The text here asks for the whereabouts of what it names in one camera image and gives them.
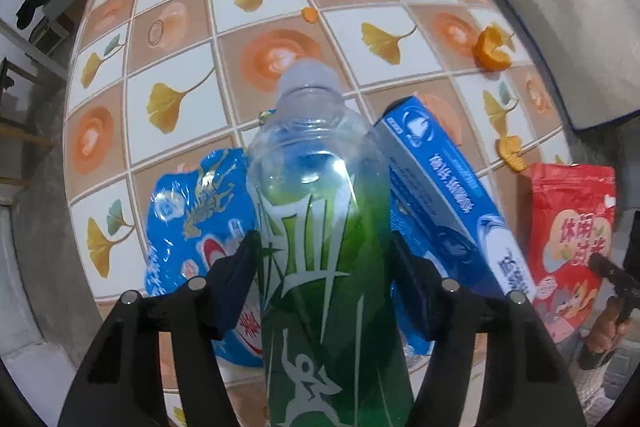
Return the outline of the person's right hand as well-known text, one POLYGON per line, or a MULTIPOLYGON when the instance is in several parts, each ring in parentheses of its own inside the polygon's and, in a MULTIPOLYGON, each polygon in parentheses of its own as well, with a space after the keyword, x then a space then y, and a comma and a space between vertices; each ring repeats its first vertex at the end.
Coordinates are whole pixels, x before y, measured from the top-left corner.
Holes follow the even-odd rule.
POLYGON ((631 329, 631 319, 622 321, 623 300, 617 297, 608 298, 605 310, 594 321, 585 345, 589 352, 602 355, 612 351, 626 337, 631 329))

